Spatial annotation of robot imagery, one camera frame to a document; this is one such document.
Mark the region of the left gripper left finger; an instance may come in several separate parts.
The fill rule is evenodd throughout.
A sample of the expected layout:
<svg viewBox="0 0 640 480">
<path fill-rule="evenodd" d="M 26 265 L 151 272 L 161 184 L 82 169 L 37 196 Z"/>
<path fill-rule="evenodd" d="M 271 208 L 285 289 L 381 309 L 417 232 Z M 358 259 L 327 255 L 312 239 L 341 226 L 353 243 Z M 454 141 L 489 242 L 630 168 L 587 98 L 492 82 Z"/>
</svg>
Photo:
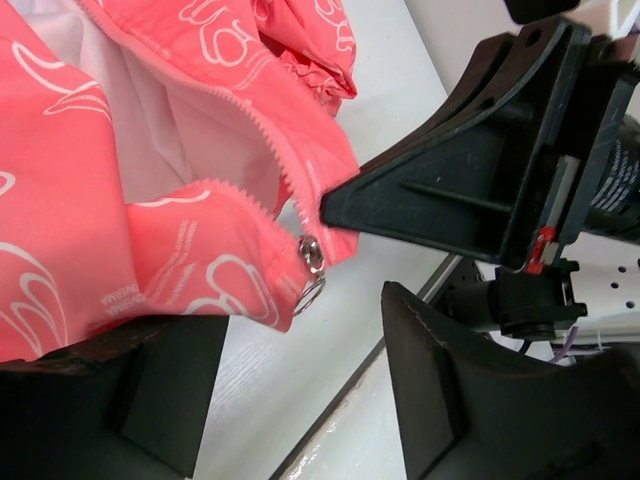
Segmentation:
<svg viewBox="0 0 640 480">
<path fill-rule="evenodd" d="M 192 477 L 228 322 L 141 317 L 2 363 L 2 478 Z"/>
</svg>

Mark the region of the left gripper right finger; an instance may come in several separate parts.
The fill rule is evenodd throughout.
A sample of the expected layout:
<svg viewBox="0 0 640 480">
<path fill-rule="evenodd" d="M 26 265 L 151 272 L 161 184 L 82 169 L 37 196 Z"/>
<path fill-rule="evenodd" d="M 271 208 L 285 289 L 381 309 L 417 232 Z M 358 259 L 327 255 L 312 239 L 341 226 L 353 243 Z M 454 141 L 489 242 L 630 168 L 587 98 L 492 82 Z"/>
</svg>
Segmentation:
<svg viewBox="0 0 640 480">
<path fill-rule="evenodd" d="M 381 294 L 411 479 L 635 479 L 639 366 L 612 349 L 568 367 L 484 338 L 396 282 Z"/>
</svg>

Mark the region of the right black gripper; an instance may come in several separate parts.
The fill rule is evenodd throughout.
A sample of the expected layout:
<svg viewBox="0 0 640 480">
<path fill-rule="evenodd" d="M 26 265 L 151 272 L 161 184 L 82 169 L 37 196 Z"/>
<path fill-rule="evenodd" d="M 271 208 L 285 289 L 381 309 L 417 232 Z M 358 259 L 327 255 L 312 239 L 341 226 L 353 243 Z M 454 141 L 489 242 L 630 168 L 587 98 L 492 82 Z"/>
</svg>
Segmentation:
<svg viewBox="0 0 640 480">
<path fill-rule="evenodd" d="M 322 222 L 532 274 L 583 230 L 637 242 L 618 212 L 638 209 L 634 170 L 613 156 L 638 49 L 566 17 L 482 40 L 425 123 L 323 197 Z"/>
</svg>

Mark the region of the pink hooded kids jacket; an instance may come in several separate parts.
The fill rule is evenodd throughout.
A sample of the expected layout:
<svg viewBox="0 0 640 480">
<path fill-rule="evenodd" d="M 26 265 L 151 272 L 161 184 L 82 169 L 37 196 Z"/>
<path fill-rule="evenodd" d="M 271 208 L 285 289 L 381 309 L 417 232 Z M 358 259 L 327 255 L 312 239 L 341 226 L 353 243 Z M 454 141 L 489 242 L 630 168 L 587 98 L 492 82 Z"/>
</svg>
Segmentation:
<svg viewBox="0 0 640 480">
<path fill-rule="evenodd" d="M 152 314 L 285 331 L 358 237 L 339 1 L 1 5 L 1 357 Z"/>
</svg>

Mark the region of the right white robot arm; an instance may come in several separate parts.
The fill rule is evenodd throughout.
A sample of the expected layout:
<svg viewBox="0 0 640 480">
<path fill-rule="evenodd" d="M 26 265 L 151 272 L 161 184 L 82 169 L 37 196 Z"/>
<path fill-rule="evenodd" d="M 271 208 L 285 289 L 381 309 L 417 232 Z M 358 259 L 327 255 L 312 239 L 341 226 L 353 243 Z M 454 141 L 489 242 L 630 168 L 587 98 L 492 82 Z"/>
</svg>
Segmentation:
<svg viewBox="0 0 640 480">
<path fill-rule="evenodd" d="M 563 16 L 481 41 L 419 128 L 327 193 L 322 222 L 448 253 L 430 297 L 478 332 L 562 338 L 639 309 L 639 264 L 563 257 L 583 232 L 639 240 L 639 39 Z"/>
</svg>

